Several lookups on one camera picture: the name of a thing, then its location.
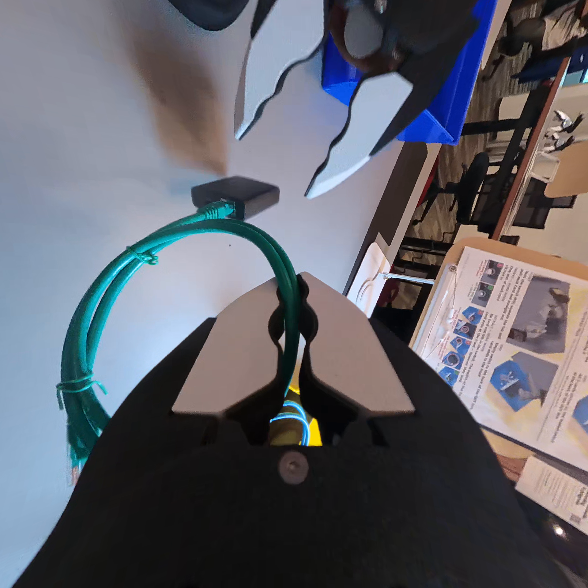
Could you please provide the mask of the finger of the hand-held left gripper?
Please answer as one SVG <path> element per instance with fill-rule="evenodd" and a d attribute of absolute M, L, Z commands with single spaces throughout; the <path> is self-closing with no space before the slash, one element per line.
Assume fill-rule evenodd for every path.
<path fill-rule="evenodd" d="M 239 77 L 234 134 L 242 140 L 285 77 L 311 59 L 325 40 L 324 1 L 258 1 Z"/>
<path fill-rule="evenodd" d="M 347 180 L 372 157 L 377 143 L 413 91 L 413 84 L 397 72 L 366 77 L 350 99 L 342 132 L 329 146 L 305 197 L 314 199 Z"/>

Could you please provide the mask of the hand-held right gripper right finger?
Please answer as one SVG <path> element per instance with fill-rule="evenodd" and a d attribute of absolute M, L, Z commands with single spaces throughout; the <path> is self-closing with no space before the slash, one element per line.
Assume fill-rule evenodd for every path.
<path fill-rule="evenodd" d="M 299 274 L 299 330 L 305 340 L 300 400 L 323 444 L 349 424 L 407 416 L 415 407 L 367 316 L 308 272 Z"/>

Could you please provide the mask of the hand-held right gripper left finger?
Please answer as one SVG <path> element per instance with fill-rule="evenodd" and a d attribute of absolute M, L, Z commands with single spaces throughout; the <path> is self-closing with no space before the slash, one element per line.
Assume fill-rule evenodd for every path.
<path fill-rule="evenodd" d="M 172 412 L 237 422 L 250 444 L 265 444 L 287 390 L 282 332 L 274 277 L 218 314 Z"/>

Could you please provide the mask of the blue plastic bin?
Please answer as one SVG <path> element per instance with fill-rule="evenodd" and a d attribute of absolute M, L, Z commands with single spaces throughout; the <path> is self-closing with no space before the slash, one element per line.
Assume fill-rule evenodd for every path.
<path fill-rule="evenodd" d="M 429 107 L 397 135 L 400 141 L 458 144 L 496 4 L 497 1 L 477 1 L 473 9 L 473 15 L 479 21 L 476 32 L 460 52 L 447 81 Z M 343 59 L 333 38 L 329 36 L 323 51 L 323 90 L 348 106 L 361 77 L 360 71 Z"/>

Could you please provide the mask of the yellow plastic bin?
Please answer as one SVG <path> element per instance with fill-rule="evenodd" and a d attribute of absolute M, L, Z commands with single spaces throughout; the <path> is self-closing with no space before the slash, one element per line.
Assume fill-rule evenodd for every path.
<path fill-rule="evenodd" d="M 318 421 L 305 411 L 299 387 L 290 385 L 280 412 L 270 420 L 271 446 L 321 446 Z"/>

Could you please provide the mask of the black ethernet adapter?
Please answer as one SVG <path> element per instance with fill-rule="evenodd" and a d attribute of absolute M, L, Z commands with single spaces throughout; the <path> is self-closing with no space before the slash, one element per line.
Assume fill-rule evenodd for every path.
<path fill-rule="evenodd" d="M 211 219 L 246 221 L 275 206 L 280 200 L 277 186 L 242 176 L 232 176 L 192 187 L 197 210 L 214 210 Z"/>

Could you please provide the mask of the white table plate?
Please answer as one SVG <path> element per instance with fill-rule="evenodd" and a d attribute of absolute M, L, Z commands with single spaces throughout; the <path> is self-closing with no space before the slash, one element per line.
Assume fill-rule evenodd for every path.
<path fill-rule="evenodd" d="M 390 268 L 386 251 L 377 242 L 370 244 L 346 295 L 368 318 L 371 317 L 387 280 L 384 274 Z"/>

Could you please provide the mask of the white metal rod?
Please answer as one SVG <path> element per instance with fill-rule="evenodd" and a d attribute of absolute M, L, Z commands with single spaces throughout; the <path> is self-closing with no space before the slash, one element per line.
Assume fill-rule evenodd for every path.
<path fill-rule="evenodd" d="M 435 284 L 434 279 L 425 278 L 425 277 L 418 277 L 418 276 L 408 276 L 403 274 L 396 274 L 390 272 L 382 272 L 379 274 L 382 278 L 386 280 L 397 280 L 406 283 L 413 283 L 418 285 L 428 285 L 432 286 Z"/>

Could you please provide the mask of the black office chair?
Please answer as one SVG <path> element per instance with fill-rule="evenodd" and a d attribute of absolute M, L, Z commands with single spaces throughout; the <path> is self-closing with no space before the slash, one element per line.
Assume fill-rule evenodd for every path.
<path fill-rule="evenodd" d="M 439 185 L 435 179 L 438 167 L 438 160 L 436 160 L 417 202 L 417 207 L 424 205 L 423 213 L 421 217 L 411 221 L 411 227 L 416 228 L 423 223 L 439 195 L 452 195 L 453 200 L 449 211 L 456 210 L 455 227 L 451 232 L 444 232 L 441 241 L 445 240 L 446 235 L 452 235 L 452 239 L 454 239 L 462 226 L 474 224 L 472 222 L 474 204 L 483 187 L 489 166 L 489 153 L 479 152 L 474 156 L 469 166 L 462 165 L 462 174 L 458 182 L 447 182 L 443 186 Z"/>

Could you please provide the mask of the brown wooden desk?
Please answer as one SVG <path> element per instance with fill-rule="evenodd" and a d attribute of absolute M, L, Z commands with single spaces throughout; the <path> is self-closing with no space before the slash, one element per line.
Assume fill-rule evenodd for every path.
<path fill-rule="evenodd" d="M 493 186 L 492 197 L 497 197 L 500 194 L 506 180 L 510 177 L 513 166 L 515 164 L 515 155 L 513 150 L 520 145 L 522 135 L 525 129 L 520 125 L 529 120 L 534 123 L 531 128 L 529 137 L 527 138 L 526 147 L 522 159 L 518 163 L 518 170 L 512 181 L 510 191 L 502 203 L 500 209 L 500 216 L 496 220 L 493 231 L 489 234 L 489 239 L 498 242 L 507 230 L 512 225 L 520 201 L 525 195 L 526 188 L 530 179 L 530 173 L 534 162 L 536 160 L 538 151 L 543 145 L 543 135 L 546 124 L 552 120 L 553 104 L 562 86 L 563 80 L 569 68 L 570 57 L 565 57 L 557 71 L 557 75 L 548 84 L 545 82 L 540 87 L 537 87 L 533 92 L 529 93 L 529 97 L 525 102 L 525 107 L 519 118 L 519 125 L 513 131 L 511 141 L 504 154 L 502 164 L 497 173 L 496 182 Z"/>

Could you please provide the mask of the black and white device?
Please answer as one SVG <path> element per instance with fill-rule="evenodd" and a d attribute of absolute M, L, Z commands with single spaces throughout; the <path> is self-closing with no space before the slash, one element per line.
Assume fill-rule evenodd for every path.
<path fill-rule="evenodd" d="M 551 154 L 561 152 L 576 142 L 575 131 L 586 118 L 584 113 L 579 113 L 575 119 L 561 110 L 553 111 L 556 124 L 548 128 L 544 134 L 546 140 L 541 152 Z"/>

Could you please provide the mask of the printed instruction sheet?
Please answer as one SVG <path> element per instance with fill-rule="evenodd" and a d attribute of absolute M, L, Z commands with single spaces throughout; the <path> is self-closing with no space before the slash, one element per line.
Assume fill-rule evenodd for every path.
<path fill-rule="evenodd" d="M 463 239 L 411 347 L 484 430 L 587 472 L 586 265 Z"/>

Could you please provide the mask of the small printed paper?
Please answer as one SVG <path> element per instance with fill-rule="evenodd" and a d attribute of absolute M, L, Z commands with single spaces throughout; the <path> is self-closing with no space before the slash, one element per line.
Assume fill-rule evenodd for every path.
<path fill-rule="evenodd" d="M 587 472 L 560 460 L 530 456 L 516 490 L 587 535 Z"/>

